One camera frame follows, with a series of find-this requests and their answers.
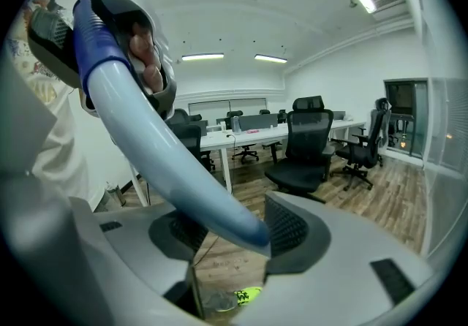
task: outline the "whiteboard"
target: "whiteboard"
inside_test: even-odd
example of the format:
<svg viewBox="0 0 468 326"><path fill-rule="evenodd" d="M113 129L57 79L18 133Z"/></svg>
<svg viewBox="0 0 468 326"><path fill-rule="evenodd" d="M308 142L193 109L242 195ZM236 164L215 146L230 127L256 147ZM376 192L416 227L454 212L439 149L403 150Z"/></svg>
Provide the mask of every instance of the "whiteboard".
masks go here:
<svg viewBox="0 0 468 326"><path fill-rule="evenodd" d="M229 112L229 101L197 102L189 104L189 114L201 114L202 119L208 121L208 125L215 125L218 118L225 118Z"/></svg>

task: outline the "black vent grille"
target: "black vent grille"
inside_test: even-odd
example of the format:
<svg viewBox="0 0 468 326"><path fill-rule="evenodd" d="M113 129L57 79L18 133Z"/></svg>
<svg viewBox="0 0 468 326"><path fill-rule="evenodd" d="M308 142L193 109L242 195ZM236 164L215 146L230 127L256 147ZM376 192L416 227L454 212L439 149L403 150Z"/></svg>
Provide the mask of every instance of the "black vent grille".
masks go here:
<svg viewBox="0 0 468 326"><path fill-rule="evenodd" d="M53 32L53 41L60 49L64 48L68 31L72 34L72 29L63 20L59 20L56 24L56 30Z"/></svg>
<svg viewBox="0 0 468 326"><path fill-rule="evenodd" d="M377 274L393 304L396 305L406 299L415 290L414 286L404 276L402 271L391 259L371 262L371 267Z"/></svg>
<svg viewBox="0 0 468 326"><path fill-rule="evenodd" d="M103 232L111 231L122 227L122 224L117 221L106 222L100 225Z"/></svg>
<svg viewBox="0 0 468 326"><path fill-rule="evenodd" d="M304 242L309 228L296 214L273 200L268 201L265 222L271 232L271 256L279 256Z"/></svg>
<svg viewBox="0 0 468 326"><path fill-rule="evenodd" d="M181 241L195 252L201 247L208 230L189 218L179 215L170 223L170 232L174 238Z"/></svg>

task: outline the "black office chair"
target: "black office chair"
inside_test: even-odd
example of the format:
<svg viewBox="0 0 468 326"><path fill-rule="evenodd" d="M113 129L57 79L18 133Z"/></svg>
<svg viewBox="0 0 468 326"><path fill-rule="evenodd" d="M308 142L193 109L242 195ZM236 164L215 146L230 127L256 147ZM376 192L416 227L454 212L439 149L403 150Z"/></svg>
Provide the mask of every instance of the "black office chair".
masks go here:
<svg viewBox="0 0 468 326"><path fill-rule="evenodd" d="M285 109L281 109L278 112L278 123L279 124L285 124L287 119L287 114Z"/></svg>
<svg viewBox="0 0 468 326"><path fill-rule="evenodd" d="M382 126L381 126L382 131L383 131L383 138L381 138L380 143L379 143L379 147L382 147L388 141L388 126L389 126L388 121L390 119L390 110L389 110L388 100L385 97L377 99L375 101L375 107L376 108L371 111L370 131L372 132L372 129L374 128L374 125L376 124L378 112L382 111L384 113L384 116L383 116L383 119L382 119ZM353 136L355 136L355 137L357 137L359 139L359 143L362 146L363 143L367 143L369 141L369 136L364 135L364 131L366 131L366 129L364 129L363 127L358 127L358 128L361 131L361 135L353 135ZM382 167L383 166L383 157L381 155L377 154L377 160L380 163L380 167Z"/></svg>
<svg viewBox="0 0 468 326"><path fill-rule="evenodd" d="M292 194L325 203L309 192L315 192L326 179L333 155L327 147L332 122L331 110L289 112L286 159L266 170L266 177Z"/></svg>
<svg viewBox="0 0 468 326"><path fill-rule="evenodd" d="M177 124L172 127L174 135L185 145L191 154L202 163L200 141L202 130L194 124Z"/></svg>
<svg viewBox="0 0 468 326"><path fill-rule="evenodd" d="M347 140L332 139L332 141L347 144L342 149L336 151L336 155L348 160L347 166L343 167L342 170L333 171L330 173L330 177L334 176L335 174L350 175L350 181L348 182L347 186L344 187L345 191L350 189L354 177L365 181L369 185L367 189L372 189L374 184L369 179L367 179L367 171L360 170L360 168L364 166L367 169L371 169L378 162L380 130L382 128L384 115L385 112L383 111L377 112L376 122L374 128L372 129L371 135L368 138L367 146L364 146L363 142L354 143Z"/></svg>
<svg viewBox="0 0 468 326"><path fill-rule="evenodd" d="M197 122L202 120L201 114L189 115L190 122Z"/></svg>
<svg viewBox="0 0 468 326"><path fill-rule="evenodd" d="M233 110L232 112L227 112L226 113L226 118L224 121L226 122L226 129L231 130L231 118L232 117L241 117L244 115L244 112L242 110Z"/></svg>
<svg viewBox="0 0 468 326"><path fill-rule="evenodd" d="M171 127L178 124L188 124L189 122L189 115L184 109L175 109L173 116L166 121L166 124Z"/></svg>
<svg viewBox="0 0 468 326"><path fill-rule="evenodd" d="M231 118L232 117L240 117L244 115L244 112L242 110L234 110L232 112L227 112L227 118L226 118L226 128L227 129L231 129ZM257 161L259 160L258 156L257 156L257 151L250 151L250 145L242 145L242 149L243 151L242 152L239 152L239 153L236 153L236 154L233 154L233 159L237 156L242 156L241 157L241 163L243 164L245 162L245 158L247 156L252 156L254 157Z"/></svg>
<svg viewBox="0 0 468 326"><path fill-rule="evenodd" d="M323 109L323 99L321 96L299 97L292 104L292 110L315 110Z"/></svg>

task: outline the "chair armrest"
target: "chair armrest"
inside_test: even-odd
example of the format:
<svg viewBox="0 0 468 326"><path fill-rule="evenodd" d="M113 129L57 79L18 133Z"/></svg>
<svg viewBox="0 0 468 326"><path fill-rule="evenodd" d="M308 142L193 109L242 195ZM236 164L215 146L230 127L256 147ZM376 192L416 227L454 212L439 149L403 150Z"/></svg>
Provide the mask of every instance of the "chair armrest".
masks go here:
<svg viewBox="0 0 468 326"><path fill-rule="evenodd" d="M354 147L361 146L360 143L350 142L348 140L341 140L341 139L332 139L331 141L341 143L341 144L346 143L348 147L350 147L350 162L354 163Z"/></svg>
<svg viewBox="0 0 468 326"><path fill-rule="evenodd" d="M346 143L348 145L359 145L357 142L350 142L349 140L345 139L331 139L332 142L337 142L337 143Z"/></svg>
<svg viewBox="0 0 468 326"><path fill-rule="evenodd" d="M332 147L331 145L327 145L323 148L322 156L332 157L332 155L334 154L335 154L335 147Z"/></svg>
<svg viewBox="0 0 468 326"><path fill-rule="evenodd" d="M368 136L364 136L364 135L356 135L356 134L352 134L352 136L356 137L359 139L359 145L362 147L363 146L363 143L367 143L369 141L369 137Z"/></svg>

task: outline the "hand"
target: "hand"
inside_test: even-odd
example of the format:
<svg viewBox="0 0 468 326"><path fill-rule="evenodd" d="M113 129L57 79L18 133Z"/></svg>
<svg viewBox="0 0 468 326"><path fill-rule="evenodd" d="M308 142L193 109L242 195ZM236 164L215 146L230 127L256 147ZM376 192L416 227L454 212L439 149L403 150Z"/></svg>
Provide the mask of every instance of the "hand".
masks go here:
<svg viewBox="0 0 468 326"><path fill-rule="evenodd" d="M161 62L154 49L153 38L148 29L144 29L138 23L134 23L133 37L130 39L130 50L133 56L145 64L143 81L153 93L161 92L163 82L161 76Z"/></svg>

